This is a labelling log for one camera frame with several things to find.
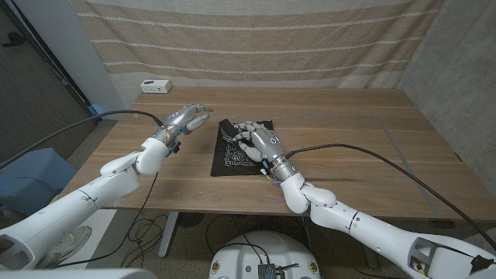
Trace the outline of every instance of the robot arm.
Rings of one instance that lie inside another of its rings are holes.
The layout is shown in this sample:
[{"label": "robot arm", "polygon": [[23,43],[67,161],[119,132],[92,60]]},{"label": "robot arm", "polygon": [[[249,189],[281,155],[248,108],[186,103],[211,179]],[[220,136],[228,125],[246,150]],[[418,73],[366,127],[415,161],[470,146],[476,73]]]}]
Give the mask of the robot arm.
[{"label": "robot arm", "polygon": [[115,159],[100,170],[101,177],[42,208],[30,217],[0,230],[0,265],[10,270],[33,269],[43,255],[99,208],[140,186],[138,174],[152,175],[164,159],[178,151],[177,137],[199,128],[211,112],[205,105],[186,105],[169,115],[164,126],[134,152]]},{"label": "robot arm", "polygon": [[[319,225],[351,235],[363,245],[388,258],[413,278],[466,278],[478,270],[496,272],[496,256],[479,247],[448,236],[409,232],[359,212],[337,201],[329,190],[316,188],[284,157],[274,131],[255,122],[236,125],[233,140],[255,161],[267,160],[270,172],[281,181],[289,209]],[[242,140],[250,140],[249,147]]]}]

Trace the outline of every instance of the concrete wall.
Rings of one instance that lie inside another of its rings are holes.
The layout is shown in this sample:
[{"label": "concrete wall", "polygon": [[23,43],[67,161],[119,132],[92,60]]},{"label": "concrete wall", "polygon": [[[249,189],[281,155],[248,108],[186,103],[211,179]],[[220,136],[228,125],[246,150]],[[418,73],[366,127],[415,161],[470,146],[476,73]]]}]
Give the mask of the concrete wall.
[{"label": "concrete wall", "polygon": [[124,109],[70,0],[14,1],[97,112]]},{"label": "concrete wall", "polygon": [[496,2],[445,0],[398,87],[496,196]]}]

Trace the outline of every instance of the wire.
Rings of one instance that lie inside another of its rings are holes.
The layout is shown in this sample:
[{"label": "wire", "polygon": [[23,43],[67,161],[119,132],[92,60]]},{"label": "wire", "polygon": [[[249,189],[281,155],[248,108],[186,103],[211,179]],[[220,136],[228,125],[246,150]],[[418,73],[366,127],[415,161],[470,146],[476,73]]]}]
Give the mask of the wire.
[{"label": "wire", "polygon": [[403,277],[389,277],[389,276],[381,276],[381,275],[375,275],[375,274],[368,274],[366,272],[363,272],[363,271],[359,270],[356,267],[354,267],[353,269],[356,272],[358,272],[359,274],[363,274],[363,275],[368,276],[368,277],[383,278],[383,279],[406,279],[406,278],[403,278]]},{"label": "wire", "polygon": [[[160,218],[160,217],[167,218],[167,216],[165,214],[160,214],[160,215],[156,216],[153,219],[140,219],[140,220],[137,220],[137,221],[135,221],[131,225],[133,227],[135,224],[140,223],[139,226],[138,226],[138,229],[136,230],[136,233],[135,233],[135,237],[134,238],[131,238],[130,237],[130,234],[127,235],[129,241],[136,243],[138,245],[138,247],[135,248],[135,249],[133,249],[133,250],[131,250],[130,252],[128,252],[128,254],[126,255],[126,257],[124,258],[124,260],[121,263],[121,267],[124,265],[124,263],[126,262],[126,260],[129,257],[131,257],[131,255],[133,255],[137,250],[140,250],[141,253],[138,253],[136,256],[134,256],[134,258],[126,265],[126,267],[129,267],[131,264],[133,264],[133,262],[135,260],[138,260],[140,257],[141,257],[140,267],[143,267],[144,256],[147,253],[151,252],[153,250],[153,248],[155,248],[157,246],[157,244],[160,242],[161,236],[164,234],[164,229],[162,229],[159,225],[156,224],[156,220],[158,218]],[[142,244],[142,241],[143,241],[144,236],[148,235],[148,232],[150,231],[150,229],[152,227],[158,228],[158,231],[159,232],[150,241]],[[140,231],[143,228],[146,228],[146,230],[145,230],[145,232],[143,232],[140,235]]]},{"label": "wire", "polygon": [[264,253],[265,253],[265,257],[267,258],[267,264],[270,264],[270,261],[269,261],[269,254],[267,252],[265,252],[264,248],[258,246],[258,245],[255,245],[255,244],[248,244],[248,243],[229,243],[229,244],[226,244],[222,247],[219,248],[219,250],[221,250],[222,248],[224,247],[227,247],[227,246],[234,246],[234,245],[244,245],[244,246],[251,246],[252,248],[253,247],[256,247],[260,250],[262,250]]},{"label": "wire", "polygon": [[325,145],[321,145],[321,146],[307,147],[307,148],[302,148],[302,149],[299,149],[299,150],[294,150],[294,151],[289,152],[285,156],[286,156],[286,159],[289,159],[290,157],[292,157],[296,153],[310,151],[310,150],[318,150],[318,149],[327,148],[327,147],[345,147],[345,148],[350,148],[350,149],[353,149],[353,150],[358,150],[358,151],[367,153],[369,155],[372,155],[372,156],[374,156],[374,157],[376,157],[376,158],[384,161],[386,164],[394,167],[398,171],[402,172],[404,175],[410,177],[413,181],[417,182],[425,190],[427,190],[431,194],[435,195],[436,198],[438,198],[441,202],[444,202],[446,205],[448,205],[453,211],[455,211],[456,213],[458,213],[458,215],[462,216],[462,218],[465,219],[465,221],[467,221],[471,226],[473,226],[473,228],[476,229],[482,235],[482,237],[484,237],[487,240],[487,242],[493,247],[493,249],[496,250],[496,242],[483,229],[481,229],[479,227],[479,225],[476,224],[468,215],[466,215],[461,210],[459,210],[454,204],[452,204],[450,201],[446,200],[442,195],[438,194],[436,191],[434,191],[432,188],[430,188],[427,184],[425,184],[420,179],[418,179],[415,175],[410,174],[409,172],[407,172],[402,167],[400,167],[397,164],[389,161],[388,159],[382,157],[381,155],[379,155],[377,153],[374,153],[374,152],[372,152],[370,150],[366,150],[366,149],[361,148],[361,147],[358,147],[358,146],[352,146],[352,145],[343,144],[343,143],[332,143],[332,144],[325,144]]},{"label": "wire", "polygon": [[119,113],[135,113],[135,114],[140,114],[140,115],[146,115],[146,116],[151,117],[158,126],[163,126],[164,125],[162,123],[162,121],[160,121],[160,119],[158,119],[155,115],[150,114],[148,112],[141,112],[141,111],[136,111],[136,110],[116,110],[116,111],[110,111],[110,112],[103,112],[103,113],[100,113],[100,114],[97,114],[97,115],[93,115],[91,117],[88,117],[86,119],[83,119],[81,121],[78,121],[76,123],[70,124],[69,126],[66,126],[65,128],[62,128],[62,129],[56,131],[55,133],[51,133],[50,135],[48,135],[48,136],[44,137],[43,139],[39,140],[38,142],[34,143],[32,146],[30,146],[30,147],[24,149],[23,151],[17,153],[14,157],[11,157],[10,159],[7,159],[7,160],[3,161],[0,164],[0,169],[2,169],[3,167],[7,166],[11,162],[19,159],[22,155],[28,153],[33,148],[39,146],[40,144],[46,142],[47,140],[53,138],[54,136],[56,136],[56,135],[58,135],[60,133],[63,133],[63,132],[65,132],[65,131],[67,131],[67,130],[75,127],[75,126],[78,126],[78,125],[84,123],[84,122],[87,122],[87,121],[90,121],[90,120],[93,120],[93,119],[99,119],[102,116],[119,114]]},{"label": "wire", "polygon": [[[231,217],[232,221],[234,222],[234,226],[236,227],[236,231],[240,234],[240,235],[243,235],[243,237],[245,238],[246,242],[245,243],[246,245],[250,245],[253,249],[253,251],[255,251],[255,253],[257,254],[259,260],[260,260],[260,264],[263,264],[264,262],[262,261],[262,257],[260,256],[260,254],[257,252],[257,250],[255,250],[255,247],[257,247],[257,245],[253,245],[250,243],[250,241],[248,240],[248,238],[246,237],[246,235],[244,233],[241,233],[241,231],[239,230],[238,228],[238,225],[236,224],[236,220],[234,219],[234,217],[232,217],[231,215],[219,215],[217,217],[215,217],[207,226],[207,229],[205,230],[205,242],[207,243],[207,247],[208,247],[208,250],[210,250],[210,253],[212,253],[212,255],[215,255],[212,247],[210,246],[210,242],[208,241],[208,231],[210,230],[210,226],[213,224],[213,222],[215,222],[217,219],[223,217],[223,216],[228,216],[228,217]],[[270,263],[270,259],[269,259],[269,255],[267,253],[265,253],[265,257],[267,258],[267,263]]]},{"label": "wire", "polygon": [[308,228],[307,228],[307,223],[305,222],[305,217],[302,216],[301,220],[303,221],[303,225],[305,226],[305,231],[307,232],[308,248],[311,249],[312,245],[310,243],[310,235],[308,234]]},{"label": "wire", "polygon": [[[140,216],[140,213],[143,211],[143,208],[145,207],[146,205],[146,202],[148,202],[148,198],[150,197],[150,194],[152,193],[152,189],[153,189],[153,186],[155,185],[155,181],[157,180],[157,177],[158,177],[158,172],[157,174],[155,174],[155,178],[153,179],[153,182],[152,182],[152,186],[150,187],[150,190],[148,191],[148,195],[146,196],[146,199],[145,199],[145,202],[143,203],[143,205],[141,206],[141,208],[139,209],[138,211],[138,214],[136,214],[136,217],[134,217],[134,220],[133,220],[133,225],[137,222],[136,220],[138,219],[138,217]],[[89,259],[89,260],[80,260],[80,261],[77,261],[77,262],[72,262],[72,263],[64,263],[64,264],[61,264],[55,268],[59,268],[59,267],[68,267],[68,266],[71,266],[71,265],[74,265],[74,264],[85,264],[85,263],[90,263],[92,261],[96,261],[96,260],[101,260],[103,258],[106,258],[108,256],[111,256],[112,254],[114,254],[115,252],[117,252],[119,249],[121,249],[122,245],[124,244],[124,242],[126,241],[126,238],[129,238],[129,232],[131,232],[131,228],[133,227],[133,225],[131,225],[129,227],[129,229],[127,230],[127,233],[126,233],[126,237],[124,237],[122,239],[122,242],[119,244],[119,246],[117,248],[115,248],[115,250],[113,250],[112,252],[106,254],[106,255],[103,255],[103,256],[100,256],[100,257],[96,257],[94,259]]]}]

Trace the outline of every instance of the black cloth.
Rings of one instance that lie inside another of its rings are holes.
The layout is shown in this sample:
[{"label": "black cloth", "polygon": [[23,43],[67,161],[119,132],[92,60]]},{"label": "black cloth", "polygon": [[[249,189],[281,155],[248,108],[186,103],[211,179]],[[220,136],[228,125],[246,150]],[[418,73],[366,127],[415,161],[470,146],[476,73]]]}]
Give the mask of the black cloth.
[{"label": "black cloth", "polygon": [[[267,129],[274,129],[272,121],[257,123],[264,124]],[[233,143],[227,141],[238,133],[238,129],[234,128],[229,120],[224,119],[219,122],[217,144],[215,145],[212,171],[210,172],[211,176],[262,174],[260,172],[260,169],[264,168],[262,163],[252,161],[246,153],[239,148],[237,142]]]}]

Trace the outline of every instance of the white sneaker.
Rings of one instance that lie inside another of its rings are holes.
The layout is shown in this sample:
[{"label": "white sneaker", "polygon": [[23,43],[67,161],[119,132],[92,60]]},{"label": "white sneaker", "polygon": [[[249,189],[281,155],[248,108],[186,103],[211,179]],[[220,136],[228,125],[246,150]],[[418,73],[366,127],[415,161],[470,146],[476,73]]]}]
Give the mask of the white sneaker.
[{"label": "white sneaker", "polygon": [[91,235],[89,226],[80,226],[68,235],[66,235],[59,243],[50,249],[41,261],[36,265],[36,268],[55,267],[62,260],[66,260],[76,254],[80,248],[86,243]]}]

